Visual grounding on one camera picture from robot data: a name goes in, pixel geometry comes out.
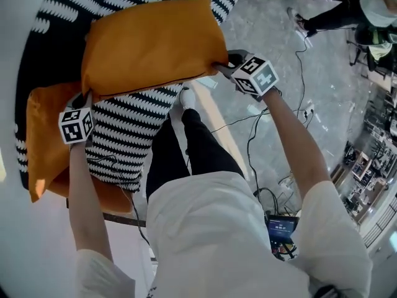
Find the floor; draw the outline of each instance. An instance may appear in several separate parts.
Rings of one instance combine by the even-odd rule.
[[[285,10],[292,6],[304,17],[312,17],[333,7],[334,3],[319,0],[239,0],[221,25],[227,48],[243,48],[260,53],[270,60],[279,75],[277,87],[282,90],[283,98],[292,109],[297,109],[303,86],[295,52],[304,50],[305,45]],[[362,68],[349,66],[349,57],[353,58],[355,50],[346,44],[346,38],[352,38],[352,35],[350,30],[320,32],[306,40],[308,49],[300,54],[306,84],[301,108],[314,104],[314,118],[308,129],[323,152],[330,171],[341,159],[346,141],[354,141],[359,136],[370,94],[369,81],[360,76]],[[210,130],[257,114],[265,108],[265,104],[237,93],[222,75],[214,76],[213,79],[218,82],[215,88],[192,83],[198,99],[197,110]],[[174,109],[171,114],[174,128],[182,151],[185,151],[183,128],[177,115],[178,110]],[[216,137],[238,161],[254,191],[256,185],[246,153],[253,121],[249,119],[226,127],[217,132]],[[291,196],[285,205],[290,210],[299,210],[301,203],[296,187],[293,184],[289,187],[278,185],[282,178],[288,176],[290,168],[269,116],[260,121],[257,137],[251,143],[251,156],[258,173],[259,186],[271,189],[279,197],[281,209]],[[144,218],[144,198],[136,196],[135,202]],[[273,209],[267,191],[262,193],[262,203],[265,210]]]

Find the striped fabric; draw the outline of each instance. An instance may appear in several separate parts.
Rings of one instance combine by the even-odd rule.
[[[16,97],[16,148],[22,184],[28,188],[26,103],[31,90],[80,79],[84,38],[92,21],[137,4],[162,0],[44,0],[25,46]],[[212,0],[218,23],[237,0]],[[120,96],[94,105],[93,146],[86,149],[91,174],[136,192],[153,137],[181,85]],[[97,161],[104,156],[108,158]]]

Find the orange cushion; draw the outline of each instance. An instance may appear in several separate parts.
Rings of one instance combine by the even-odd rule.
[[[91,26],[84,52],[83,93],[99,98],[176,84],[217,73],[228,63],[211,0],[173,0],[134,6]]]
[[[62,141],[58,114],[80,91],[81,83],[76,82],[36,88],[30,93],[26,110],[26,145],[32,202],[37,201],[46,189],[64,197],[69,195],[69,146]],[[130,211],[130,202],[118,186],[91,178],[104,210]]]

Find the small display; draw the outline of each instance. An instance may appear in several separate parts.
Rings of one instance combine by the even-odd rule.
[[[281,243],[291,242],[291,234],[295,230],[297,222],[296,217],[270,216],[267,225],[270,240]]]

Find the shoe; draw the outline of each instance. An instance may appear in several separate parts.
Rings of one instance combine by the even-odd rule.
[[[301,31],[307,32],[307,30],[305,29],[306,20],[298,13],[298,11],[289,7],[287,9],[287,13],[291,21],[293,21]]]
[[[196,95],[193,90],[190,88],[183,88],[179,93],[179,102],[181,102],[184,111],[186,109],[195,109]]]

